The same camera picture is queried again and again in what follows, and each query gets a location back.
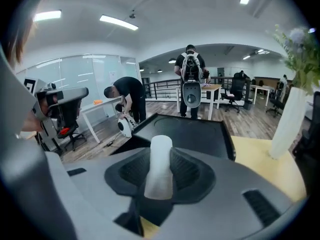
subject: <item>black railing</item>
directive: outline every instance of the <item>black railing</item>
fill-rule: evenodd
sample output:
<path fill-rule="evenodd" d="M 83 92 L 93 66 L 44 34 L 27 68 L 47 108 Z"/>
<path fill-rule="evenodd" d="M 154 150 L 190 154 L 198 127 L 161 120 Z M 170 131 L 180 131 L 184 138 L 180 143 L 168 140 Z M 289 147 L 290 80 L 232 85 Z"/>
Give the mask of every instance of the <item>black railing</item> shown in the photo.
<path fill-rule="evenodd" d="M 222 88 L 225 90 L 230 90 L 232 86 L 232 77 L 211 77 L 211 84 L 220 84 Z M 245 92 L 246 96 L 249 95 L 250 85 L 247 84 L 249 89 Z M 170 99 L 170 98 L 177 98 L 176 89 L 181 87 L 181 80 L 180 79 L 171 79 L 171 80 L 163 80 L 163 81 L 156 81 L 145 83 L 145 98 L 146 99 Z M 202 98 L 210 99 L 210 92 L 202 93 Z"/>

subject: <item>green plant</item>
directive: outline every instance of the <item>green plant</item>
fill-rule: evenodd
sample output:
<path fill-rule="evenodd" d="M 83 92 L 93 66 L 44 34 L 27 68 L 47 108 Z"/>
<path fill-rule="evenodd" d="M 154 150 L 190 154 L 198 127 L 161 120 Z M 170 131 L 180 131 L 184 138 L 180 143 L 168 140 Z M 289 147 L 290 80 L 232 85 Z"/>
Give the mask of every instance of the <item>green plant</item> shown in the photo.
<path fill-rule="evenodd" d="M 315 35 L 308 33 L 307 28 L 300 27 L 293 29 L 287 36 L 279 30 L 278 25 L 275 27 L 273 38 L 287 54 L 284 63 L 287 68 L 295 71 L 293 85 L 312 95 L 313 84 L 319 87 L 320 80 L 320 49 Z"/>

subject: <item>ceiling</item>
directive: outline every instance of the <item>ceiling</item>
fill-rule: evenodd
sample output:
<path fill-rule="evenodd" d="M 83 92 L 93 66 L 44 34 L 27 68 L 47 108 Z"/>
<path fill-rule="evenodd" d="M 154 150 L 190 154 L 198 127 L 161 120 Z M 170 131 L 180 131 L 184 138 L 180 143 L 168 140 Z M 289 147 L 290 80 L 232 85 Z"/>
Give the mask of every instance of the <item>ceiling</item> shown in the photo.
<path fill-rule="evenodd" d="M 60 19 L 40 21 L 27 51 L 76 42 L 108 42 L 136 49 L 203 30 L 227 29 L 265 34 L 280 24 L 285 30 L 304 22 L 290 0 L 44 0 L 38 12 L 62 10 Z M 131 31 L 99 21 L 101 15 L 139 27 Z"/>
<path fill-rule="evenodd" d="M 278 53 L 270 51 L 268 54 L 257 54 L 243 60 L 243 58 L 253 52 L 260 50 L 260 47 L 247 45 L 225 45 L 212 44 L 196 47 L 196 52 L 201 54 L 207 67 L 224 67 L 228 63 L 252 63 L 261 60 L 279 60 L 282 56 Z M 185 52 L 185 48 L 170 51 L 159 56 L 148 59 L 139 64 L 140 68 L 145 70 L 144 73 L 154 74 L 159 69 L 162 71 L 172 71 L 174 64 L 170 64 L 171 58 L 177 58 Z"/>

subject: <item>black pants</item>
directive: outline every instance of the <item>black pants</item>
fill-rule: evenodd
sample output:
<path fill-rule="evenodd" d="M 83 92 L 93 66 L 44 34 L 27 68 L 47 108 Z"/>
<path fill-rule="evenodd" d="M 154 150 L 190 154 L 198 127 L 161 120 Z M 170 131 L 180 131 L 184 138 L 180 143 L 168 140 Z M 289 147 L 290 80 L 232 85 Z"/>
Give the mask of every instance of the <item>black pants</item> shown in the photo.
<path fill-rule="evenodd" d="M 133 119 L 136 123 L 140 123 L 146 120 L 146 98 L 143 95 L 138 101 L 132 102 L 131 111 L 133 113 Z"/>
<path fill-rule="evenodd" d="M 182 117 L 186 116 L 186 112 L 187 112 L 187 105 L 185 103 L 184 100 L 184 92 L 183 92 L 183 86 L 184 86 L 184 82 L 181 81 L 181 104 L 180 104 L 180 115 Z M 191 108 L 191 118 L 192 119 L 198 119 L 198 106 L 195 108 Z"/>

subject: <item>wooden floor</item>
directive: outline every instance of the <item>wooden floor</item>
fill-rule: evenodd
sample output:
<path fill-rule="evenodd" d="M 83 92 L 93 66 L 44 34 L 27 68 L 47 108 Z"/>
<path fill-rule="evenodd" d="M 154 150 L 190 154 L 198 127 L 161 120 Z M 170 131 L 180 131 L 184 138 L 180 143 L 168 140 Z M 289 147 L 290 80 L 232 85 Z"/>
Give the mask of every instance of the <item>wooden floor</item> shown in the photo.
<path fill-rule="evenodd" d="M 262 98 L 262 96 L 257 96 L 256 103 L 251 107 L 251 110 L 241 108 L 240 113 L 237 113 L 233 108 L 225 112 L 225 105 L 221 105 L 219 109 L 216 109 L 214 105 L 211 120 L 225 121 L 232 136 L 271 140 L 276 132 L 281 116 L 278 115 L 274 118 L 273 113 L 266 113 L 266 97 L 264 97 L 264 99 Z M 176 102 L 146 102 L 146 116 L 150 117 L 154 113 L 179 116 Z M 208 113 L 209 104 L 201 104 L 198 110 L 198 116 L 206 120 L 208 119 Z M 120 131 L 117 122 L 118 119 L 114 116 L 94 127 L 96 135 L 99 140 L 101 140 L 100 144 L 97 144 L 89 130 L 84 132 L 83 134 L 87 137 L 87 142 L 79 140 L 79 142 L 76 143 L 75 151 L 67 151 L 61 156 L 62 162 L 70 163 L 79 160 L 105 157 L 111 154 L 128 140 L 128 138 L 119 134 Z M 310 121 L 305 118 L 301 130 L 308 129 L 309 126 Z M 114 139 L 115 141 L 112 146 L 104 147 Z M 292 151 L 296 141 L 292 144 L 290 151 Z"/>

